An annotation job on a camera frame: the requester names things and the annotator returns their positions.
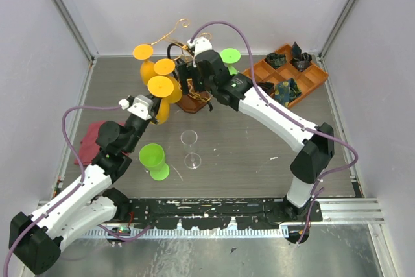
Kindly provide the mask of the orange goblet front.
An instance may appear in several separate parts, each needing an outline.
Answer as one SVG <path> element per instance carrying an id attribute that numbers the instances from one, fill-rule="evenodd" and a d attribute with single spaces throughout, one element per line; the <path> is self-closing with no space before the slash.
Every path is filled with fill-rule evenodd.
<path id="1" fill-rule="evenodd" d="M 158 120 L 158 124 L 161 125 L 166 122 L 169 117 L 170 104 L 167 97 L 172 95 L 174 85 L 168 77 L 157 75 L 149 80 L 147 88 L 153 96 L 160 100 L 156 119 Z"/>

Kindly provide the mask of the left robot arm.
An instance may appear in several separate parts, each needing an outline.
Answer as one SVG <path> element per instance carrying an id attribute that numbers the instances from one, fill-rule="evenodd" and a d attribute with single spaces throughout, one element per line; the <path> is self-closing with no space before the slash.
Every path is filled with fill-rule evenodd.
<path id="1" fill-rule="evenodd" d="M 120 100 L 116 108 L 128 111 L 128 119 L 123 125 L 106 121 L 100 126 L 96 139 L 99 151 L 87 167 L 80 168 L 80 176 L 31 214 L 20 212 L 13 217 L 3 276 L 8 274 L 12 256 L 33 274 L 43 274 L 88 230 L 106 221 L 127 220 L 129 199 L 113 184 L 130 166 L 129 154 L 148 125 L 157 121 L 160 104 L 161 98 L 154 95 Z"/>

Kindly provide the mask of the green goblet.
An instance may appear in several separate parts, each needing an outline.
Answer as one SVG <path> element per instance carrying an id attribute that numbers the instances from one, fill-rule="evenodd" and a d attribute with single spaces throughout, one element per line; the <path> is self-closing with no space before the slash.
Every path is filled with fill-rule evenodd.
<path id="1" fill-rule="evenodd" d="M 241 59 L 241 53 L 237 49 L 226 48 L 220 52 L 220 57 L 227 66 L 230 75 L 238 74 L 234 64 L 236 64 Z"/>
<path id="2" fill-rule="evenodd" d="M 165 151 L 161 145 L 156 143 L 150 143 L 141 148 L 139 161 L 156 181 L 165 180 L 170 173 L 165 160 Z"/>

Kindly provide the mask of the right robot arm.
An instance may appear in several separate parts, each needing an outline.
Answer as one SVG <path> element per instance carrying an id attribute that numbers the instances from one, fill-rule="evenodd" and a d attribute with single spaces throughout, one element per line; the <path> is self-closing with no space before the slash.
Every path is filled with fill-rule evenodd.
<path id="1" fill-rule="evenodd" d="M 193 61 L 176 66 L 183 94 L 192 84 L 196 91 L 209 92 L 219 103 L 259 121 L 283 139 L 297 153 L 290 165 L 292 183 L 284 197 L 284 212 L 292 221 L 307 214 L 314 183 L 334 155 L 329 136 L 333 127 L 303 120 L 272 99 L 242 73 L 230 74 L 218 52 L 207 50 Z"/>

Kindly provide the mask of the orange goblet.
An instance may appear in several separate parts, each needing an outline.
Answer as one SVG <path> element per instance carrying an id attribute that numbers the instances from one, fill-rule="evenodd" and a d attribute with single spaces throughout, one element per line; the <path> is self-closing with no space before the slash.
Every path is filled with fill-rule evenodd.
<path id="1" fill-rule="evenodd" d="M 140 67 L 140 76 L 143 84 L 147 85 L 149 80 L 156 75 L 154 71 L 154 62 L 150 60 L 153 55 L 153 48 L 149 44 L 141 44 L 134 48 L 133 57 L 142 61 Z"/>
<path id="2" fill-rule="evenodd" d="M 167 97 L 172 95 L 174 85 L 168 77 L 157 75 L 149 80 L 147 88 L 153 96 L 160 100 L 156 119 L 158 120 L 158 124 L 161 125 L 166 122 L 169 117 L 170 104 Z"/>
<path id="3" fill-rule="evenodd" d="M 178 81 L 171 76 L 175 69 L 173 60 L 164 58 L 154 64 L 157 78 L 157 94 L 165 98 L 169 104 L 175 104 L 182 98 Z"/>

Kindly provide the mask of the green goblet front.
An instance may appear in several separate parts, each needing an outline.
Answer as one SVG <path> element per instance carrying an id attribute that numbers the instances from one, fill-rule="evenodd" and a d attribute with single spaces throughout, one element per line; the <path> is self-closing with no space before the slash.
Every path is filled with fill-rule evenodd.
<path id="1" fill-rule="evenodd" d="M 165 180 L 170 173 L 165 160 L 165 151 L 161 145 L 156 143 L 150 143 L 141 148 L 139 161 L 156 181 Z"/>

